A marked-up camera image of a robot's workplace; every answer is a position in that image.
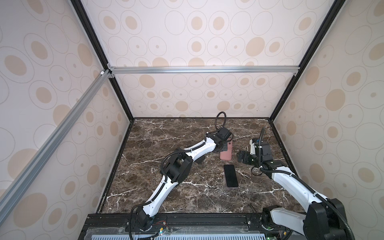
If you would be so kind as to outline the black phone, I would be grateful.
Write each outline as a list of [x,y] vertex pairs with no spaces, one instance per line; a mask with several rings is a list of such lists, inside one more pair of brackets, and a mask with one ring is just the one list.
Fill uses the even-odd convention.
[[196,164],[202,164],[204,162],[204,160],[206,159],[206,155],[201,155],[201,156],[196,156],[194,158],[194,162]]

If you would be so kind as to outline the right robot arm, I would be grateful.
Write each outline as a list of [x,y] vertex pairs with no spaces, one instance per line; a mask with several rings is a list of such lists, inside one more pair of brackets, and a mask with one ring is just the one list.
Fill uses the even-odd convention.
[[261,139],[250,140],[250,151],[237,153],[238,162],[259,169],[278,183],[302,206],[300,214],[279,206],[265,207],[261,222],[265,229],[284,226],[308,240],[353,240],[344,205],[317,192],[281,161],[273,159],[270,145]]

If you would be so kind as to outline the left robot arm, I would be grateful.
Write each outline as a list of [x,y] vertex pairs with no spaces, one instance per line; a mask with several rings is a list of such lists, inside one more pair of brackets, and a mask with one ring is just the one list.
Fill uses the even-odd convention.
[[233,134],[225,127],[206,133],[199,143],[184,149],[177,149],[166,156],[160,166],[162,179],[149,199],[133,208],[133,217],[141,230],[151,228],[155,215],[167,196],[189,175],[195,162],[201,163],[208,153],[227,150]]

